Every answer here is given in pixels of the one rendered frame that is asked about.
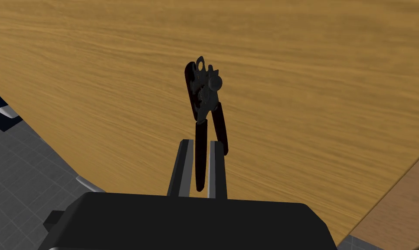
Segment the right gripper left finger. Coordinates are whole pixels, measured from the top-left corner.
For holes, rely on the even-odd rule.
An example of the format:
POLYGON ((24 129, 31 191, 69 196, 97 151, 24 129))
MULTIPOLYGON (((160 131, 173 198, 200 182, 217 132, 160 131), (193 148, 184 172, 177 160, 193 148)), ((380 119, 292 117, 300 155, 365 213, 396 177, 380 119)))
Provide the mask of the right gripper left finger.
POLYGON ((193 140, 180 142, 167 196, 189 197, 193 169, 193 140))

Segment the black can opener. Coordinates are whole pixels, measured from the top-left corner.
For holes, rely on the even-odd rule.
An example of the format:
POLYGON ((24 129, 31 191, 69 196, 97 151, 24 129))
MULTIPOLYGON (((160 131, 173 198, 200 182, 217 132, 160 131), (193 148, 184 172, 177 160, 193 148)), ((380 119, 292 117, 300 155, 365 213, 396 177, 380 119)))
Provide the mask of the black can opener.
POLYGON ((191 61, 184 70, 187 91, 190 98, 191 109, 195 120, 195 181, 196 191, 201 192, 206 179, 206 153, 207 153, 207 115, 212 114, 216 137, 223 144, 224 155, 228 154, 229 145, 226 132, 222 104, 219 101, 218 90, 223 80, 218 70, 212 65, 205 66, 203 56, 191 61))

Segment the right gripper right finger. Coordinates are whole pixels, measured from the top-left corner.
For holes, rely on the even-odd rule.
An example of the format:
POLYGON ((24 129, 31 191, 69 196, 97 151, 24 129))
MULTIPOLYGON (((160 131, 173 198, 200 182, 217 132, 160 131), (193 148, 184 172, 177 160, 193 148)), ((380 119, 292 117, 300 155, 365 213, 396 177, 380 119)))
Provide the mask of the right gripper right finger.
POLYGON ((224 157, 223 143, 211 141, 208 161, 208 198, 227 199, 224 157))

